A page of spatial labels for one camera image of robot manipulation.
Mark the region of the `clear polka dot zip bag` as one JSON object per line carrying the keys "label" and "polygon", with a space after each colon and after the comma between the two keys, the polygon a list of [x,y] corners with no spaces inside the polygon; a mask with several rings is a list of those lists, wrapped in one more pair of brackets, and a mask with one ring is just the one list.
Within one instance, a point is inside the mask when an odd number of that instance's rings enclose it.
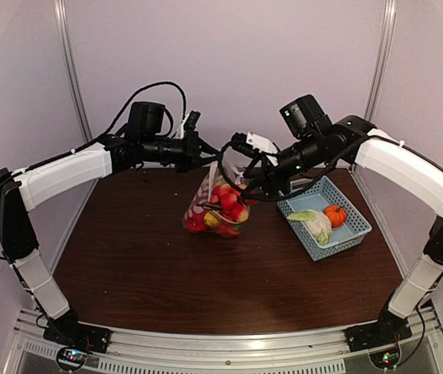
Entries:
{"label": "clear polka dot zip bag", "polygon": [[[231,163],[224,164],[224,170],[226,174],[230,177],[233,177],[235,179],[235,183],[237,184],[237,187],[235,190],[239,193],[240,197],[242,198],[243,202],[246,204],[246,206],[249,208],[252,205],[254,205],[256,202],[251,199],[245,199],[242,197],[240,191],[246,187],[245,180],[243,179],[243,171],[241,168],[236,167],[235,165]],[[187,207],[184,215],[183,215],[183,227],[188,231],[187,229],[187,220],[190,218],[198,219],[199,221],[201,219],[204,219],[204,215],[206,212],[213,213],[222,223],[230,223],[230,224],[245,224],[247,221],[243,223],[236,223],[233,221],[230,221],[228,218],[226,218],[221,211],[215,207],[214,204],[210,203],[210,198],[212,191],[216,185],[222,185],[222,184],[228,184],[226,180],[223,178],[222,173],[220,172],[220,169],[218,167],[218,163],[216,161],[210,163],[209,165],[209,172],[204,177],[203,181],[201,182],[199,188],[197,189],[191,203]],[[217,228],[212,229],[207,227],[206,231],[202,232],[213,232],[217,233]]]}

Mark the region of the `orange toy carrot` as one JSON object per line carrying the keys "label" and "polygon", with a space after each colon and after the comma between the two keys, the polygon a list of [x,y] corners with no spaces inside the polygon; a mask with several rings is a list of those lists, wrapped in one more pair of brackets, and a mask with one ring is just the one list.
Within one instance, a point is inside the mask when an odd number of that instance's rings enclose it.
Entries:
{"label": "orange toy carrot", "polygon": [[222,223],[217,227],[217,233],[224,237],[239,236],[244,224]]}

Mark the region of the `yellow toy pear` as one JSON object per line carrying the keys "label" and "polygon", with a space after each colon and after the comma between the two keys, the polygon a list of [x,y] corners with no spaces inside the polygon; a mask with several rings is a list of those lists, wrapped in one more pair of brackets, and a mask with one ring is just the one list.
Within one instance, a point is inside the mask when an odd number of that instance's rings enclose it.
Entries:
{"label": "yellow toy pear", "polygon": [[213,213],[206,212],[204,215],[204,224],[209,228],[215,229],[221,225],[221,222]]}

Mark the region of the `red toy bell pepper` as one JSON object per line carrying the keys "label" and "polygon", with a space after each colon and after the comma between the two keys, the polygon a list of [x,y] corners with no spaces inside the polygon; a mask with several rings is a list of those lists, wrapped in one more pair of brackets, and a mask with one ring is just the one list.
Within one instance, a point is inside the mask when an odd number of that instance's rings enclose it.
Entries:
{"label": "red toy bell pepper", "polygon": [[198,219],[190,218],[186,223],[187,229],[191,233],[199,233],[207,230],[207,226],[205,225],[203,219],[199,221]]}

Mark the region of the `toy cabbage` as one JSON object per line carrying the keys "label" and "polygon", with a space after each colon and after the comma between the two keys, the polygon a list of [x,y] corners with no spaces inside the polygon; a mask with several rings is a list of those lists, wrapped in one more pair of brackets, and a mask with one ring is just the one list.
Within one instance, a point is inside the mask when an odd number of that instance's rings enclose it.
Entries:
{"label": "toy cabbage", "polygon": [[288,221],[302,222],[319,245],[329,243],[332,226],[330,220],[318,210],[302,210],[287,216]]}

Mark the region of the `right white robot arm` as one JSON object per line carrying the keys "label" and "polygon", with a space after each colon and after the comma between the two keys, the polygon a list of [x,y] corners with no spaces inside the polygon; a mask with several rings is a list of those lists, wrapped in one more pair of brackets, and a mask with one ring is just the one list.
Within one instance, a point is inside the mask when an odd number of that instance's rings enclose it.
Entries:
{"label": "right white robot arm", "polygon": [[386,302],[377,322],[348,332],[354,342],[368,337],[387,344],[443,278],[443,168],[361,117],[349,115],[332,122],[311,94],[287,104],[280,114],[296,138],[293,145],[278,150],[272,141],[252,132],[236,136],[237,150],[252,160],[245,171],[250,179],[247,189],[261,190],[260,200],[289,198],[291,177],[319,164],[332,169],[343,160],[385,177],[436,215],[421,257]]}

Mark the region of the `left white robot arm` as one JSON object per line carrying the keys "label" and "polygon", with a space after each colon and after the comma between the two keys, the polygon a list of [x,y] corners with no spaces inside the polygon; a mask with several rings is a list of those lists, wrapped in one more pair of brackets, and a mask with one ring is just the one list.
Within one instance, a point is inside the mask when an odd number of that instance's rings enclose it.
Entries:
{"label": "left white robot arm", "polygon": [[86,182],[117,175],[147,162],[173,165],[188,172],[214,161],[218,151],[200,138],[196,123],[200,113],[183,120],[178,138],[161,134],[166,108],[138,101],[132,104],[127,123],[115,134],[100,136],[83,150],[36,168],[12,173],[0,170],[0,243],[11,267],[44,313],[56,320],[55,335],[68,346],[84,338],[83,327],[69,317],[70,305],[45,266],[29,213],[54,196]]}

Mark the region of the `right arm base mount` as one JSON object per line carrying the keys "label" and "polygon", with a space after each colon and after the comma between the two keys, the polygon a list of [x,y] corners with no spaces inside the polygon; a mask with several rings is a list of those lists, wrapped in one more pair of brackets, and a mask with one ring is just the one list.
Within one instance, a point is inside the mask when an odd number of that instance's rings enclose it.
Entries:
{"label": "right arm base mount", "polygon": [[402,362],[402,340],[412,336],[407,323],[395,328],[389,323],[368,323],[355,325],[345,330],[350,352],[367,351],[370,363],[376,368],[388,371]]}

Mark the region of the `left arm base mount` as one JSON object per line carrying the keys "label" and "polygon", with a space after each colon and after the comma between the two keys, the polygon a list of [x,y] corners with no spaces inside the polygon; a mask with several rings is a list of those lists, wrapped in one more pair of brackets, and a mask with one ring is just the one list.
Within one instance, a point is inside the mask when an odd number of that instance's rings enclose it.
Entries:
{"label": "left arm base mount", "polygon": [[92,354],[107,352],[110,329],[81,323],[73,308],[57,319],[44,310],[41,315],[47,321],[43,338],[61,345],[55,354],[55,364],[63,372],[74,373],[85,366]]}

